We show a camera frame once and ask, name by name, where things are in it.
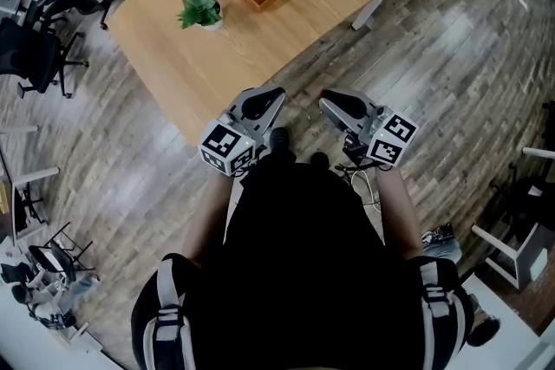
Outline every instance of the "desk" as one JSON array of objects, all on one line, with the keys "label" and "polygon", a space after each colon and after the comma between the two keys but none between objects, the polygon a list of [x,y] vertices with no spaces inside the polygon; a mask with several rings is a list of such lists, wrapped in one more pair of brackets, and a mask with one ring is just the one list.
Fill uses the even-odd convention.
[{"label": "desk", "polygon": [[361,26],[381,0],[279,0],[262,13],[239,0],[219,1],[224,26],[214,32],[181,29],[181,0],[126,0],[108,20],[138,76],[192,145],[239,92],[267,82],[360,9],[353,25]]},{"label": "desk", "polygon": [[[35,133],[37,131],[37,126],[4,128],[0,127],[0,134]],[[20,241],[32,234],[37,233],[45,226],[45,224],[34,224],[30,225],[23,231],[16,232],[16,212],[14,211],[16,188],[18,186],[28,184],[29,182],[32,182],[34,180],[53,176],[58,172],[60,172],[60,169],[58,167],[53,167],[47,170],[41,170],[40,172],[32,172],[29,174],[14,177],[8,166],[6,156],[2,149],[2,144],[0,144],[0,184],[4,187],[5,197],[7,201],[3,201],[0,206],[4,208],[6,204],[8,205],[7,212],[3,213],[0,210],[0,227],[5,233],[8,234],[8,236],[11,237],[14,245],[16,245],[17,241]]]}]

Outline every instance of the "shoe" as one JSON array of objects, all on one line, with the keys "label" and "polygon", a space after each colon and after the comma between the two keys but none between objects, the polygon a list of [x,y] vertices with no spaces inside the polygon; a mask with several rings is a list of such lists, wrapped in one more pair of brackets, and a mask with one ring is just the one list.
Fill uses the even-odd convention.
[{"label": "shoe", "polygon": [[289,132],[286,128],[278,127],[271,130],[270,149],[273,153],[289,150]]},{"label": "shoe", "polygon": [[449,239],[454,238],[453,226],[451,224],[445,224],[441,227],[436,228],[434,231],[426,231],[422,235],[423,243],[444,243]]},{"label": "shoe", "polygon": [[310,157],[310,164],[318,170],[328,170],[330,168],[330,158],[322,152],[315,152]]}]

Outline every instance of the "white pot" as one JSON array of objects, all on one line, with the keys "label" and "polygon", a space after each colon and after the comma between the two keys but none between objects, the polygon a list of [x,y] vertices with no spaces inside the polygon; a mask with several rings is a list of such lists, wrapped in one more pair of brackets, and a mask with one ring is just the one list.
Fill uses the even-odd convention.
[{"label": "white pot", "polygon": [[215,31],[216,29],[220,29],[224,24],[224,11],[221,5],[219,7],[219,16],[221,17],[221,20],[217,21],[214,25],[202,26],[202,25],[199,25],[198,23],[197,25],[199,25],[202,29],[205,29],[206,31]]}]

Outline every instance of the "green plant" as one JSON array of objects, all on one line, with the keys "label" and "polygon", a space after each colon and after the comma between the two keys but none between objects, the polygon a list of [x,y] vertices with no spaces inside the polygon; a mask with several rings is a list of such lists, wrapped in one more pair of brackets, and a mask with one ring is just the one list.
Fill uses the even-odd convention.
[{"label": "green plant", "polygon": [[178,14],[181,28],[185,29],[198,23],[202,26],[214,25],[222,17],[217,0],[182,0],[183,11]]}]

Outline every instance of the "potted plant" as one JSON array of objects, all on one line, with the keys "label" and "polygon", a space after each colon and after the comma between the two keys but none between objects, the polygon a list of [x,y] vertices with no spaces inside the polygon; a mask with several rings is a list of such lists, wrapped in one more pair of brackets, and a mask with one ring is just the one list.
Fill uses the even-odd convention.
[{"label": "potted plant", "polygon": [[195,24],[209,31],[215,31],[224,22],[221,6],[217,0],[182,0],[183,11],[178,14],[181,28]]}]

